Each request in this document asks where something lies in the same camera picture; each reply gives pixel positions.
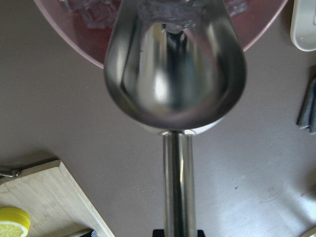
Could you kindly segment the pile of clear ice cubes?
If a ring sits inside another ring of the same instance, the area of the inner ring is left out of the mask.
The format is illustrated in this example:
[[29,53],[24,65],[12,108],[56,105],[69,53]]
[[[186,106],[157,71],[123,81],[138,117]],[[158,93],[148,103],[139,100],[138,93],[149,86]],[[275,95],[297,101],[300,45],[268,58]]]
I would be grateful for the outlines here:
[[[112,28],[120,0],[61,0],[67,13],[78,12],[89,29]],[[205,0],[129,0],[146,24],[161,23],[162,30],[177,34],[198,22]]]

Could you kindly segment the pink bowl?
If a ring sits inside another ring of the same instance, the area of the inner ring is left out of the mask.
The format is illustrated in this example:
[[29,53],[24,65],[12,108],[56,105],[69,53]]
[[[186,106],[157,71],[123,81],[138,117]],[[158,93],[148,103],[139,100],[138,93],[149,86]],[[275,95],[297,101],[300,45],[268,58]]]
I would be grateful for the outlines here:
[[[278,17],[287,1],[248,0],[248,8],[232,18],[244,51],[247,51]],[[57,0],[36,0],[36,6],[57,34],[81,56],[103,68],[111,29],[88,29],[76,13],[66,13]]]

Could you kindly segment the bamboo cutting board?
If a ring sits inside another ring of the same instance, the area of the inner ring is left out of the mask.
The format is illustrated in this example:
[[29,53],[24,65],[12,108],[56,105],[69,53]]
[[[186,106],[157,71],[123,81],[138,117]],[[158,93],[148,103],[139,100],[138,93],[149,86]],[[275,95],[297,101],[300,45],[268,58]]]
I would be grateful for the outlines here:
[[100,237],[114,235],[60,160],[1,178],[0,205],[29,214],[30,237],[80,237],[88,230]]

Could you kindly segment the grey folded cloth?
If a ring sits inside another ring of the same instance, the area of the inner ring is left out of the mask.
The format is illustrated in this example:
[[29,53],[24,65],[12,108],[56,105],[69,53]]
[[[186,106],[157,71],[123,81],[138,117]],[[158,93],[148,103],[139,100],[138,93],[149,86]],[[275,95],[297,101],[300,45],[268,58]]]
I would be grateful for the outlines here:
[[308,128],[311,135],[316,134],[316,78],[308,86],[297,125],[300,129]]

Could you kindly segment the cream serving tray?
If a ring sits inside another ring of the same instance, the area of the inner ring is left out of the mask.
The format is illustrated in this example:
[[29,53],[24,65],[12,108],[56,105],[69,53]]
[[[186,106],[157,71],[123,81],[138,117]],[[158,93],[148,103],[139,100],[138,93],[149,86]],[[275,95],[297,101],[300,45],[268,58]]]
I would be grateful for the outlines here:
[[295,0],[293,5],[290,37],[301,51],[316,50],[316,1]]

